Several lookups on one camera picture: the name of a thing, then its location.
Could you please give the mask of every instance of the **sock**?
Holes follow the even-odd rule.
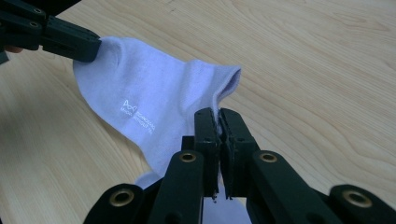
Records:
[[[82,96],[104,121],[135,142],[163,176],[193,115],[231,94],[240,67],[182,62],[134,38],[105,37],[92,63],[74,61]]]
[[[134,182],[142,189],[155,183],[161,177],[153,172],[139,176]],[[219,194],[216,202],[212,198],[204,198],[203,224],[248,224],[251,223],[248,211],[237,199],[226,200],[224,186],[219,185]]]

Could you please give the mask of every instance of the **wood grain surface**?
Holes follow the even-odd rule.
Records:
[[[262,149],[314,189],[349,183],[396,208],[394,0],[82,0],[60,18],[181,60],[240,64],[239,112]],[[149,170],[90,110],[72,61],[0,65],[0,217],[81,223],[102,193]]]

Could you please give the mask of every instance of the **bolt hole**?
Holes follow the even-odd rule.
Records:
[[[192,153],[183,153],[180,155],[180,159],[184,162],[192,162],[195,161],[197,157]]]
[[[110,196],[110,204],[115,207],[122,207],[134,199],[134,193],[130,189],[120,189]]]
[[[33,27],[38,27],[38,24],[37,24],[36,22],[33,22],[33,21],[31,21],[29,24],[30,24],[31,26],[33,26]]]
[[[308,220],[309,223],[312,224],[325,224],[326,221],[321,215],[315,214],[315,213],[309,213],[306,215],[306,219]]]
[[[344,190],[343,197],[349,203],[352,203],[353,205],[361,208],[368,208],[373,205],[372,201],[368,197],[356,190]]]
[[[179,212],[169,213],[165,217],[166,224],[179,224],[181,223],[181,214]]]
[[[277,157],[271,153],[262,153],[260,155],[260,158],[262,159],[262,161],[266,161],[266,162],[276,162],[277,161]]]

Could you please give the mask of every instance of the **wooden table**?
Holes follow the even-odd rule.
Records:
[[[393,0],[83,0],[60,18],[182,60],[241,64],[221,106],[314,189],[349,183],[396,207]],[[0,217],[81,223],[108,188],[149,170],[90,110],[72,61],[45,51],[0,66]]]

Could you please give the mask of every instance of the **white logo print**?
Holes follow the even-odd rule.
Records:
[[[130,105],[128,100],[125,100],[123,103],[120,111],[122,111],[124,114],[131,116],[134,120],[136,120],[142,127],[147,129],[149,134],[152,134],[155,130],[155,125],[146,118],[143,114],[141,114],[139,111],[137,111],[137,105]]]
[[[127,109],[132,110],[132,111],[134,111],[134,112],[135,112],[136,109],[137,109],[137,106],[131,106],[131,105],[129,105],[128,100],[126,100],[126,101],[124,102],[123,105],[125,105]]]

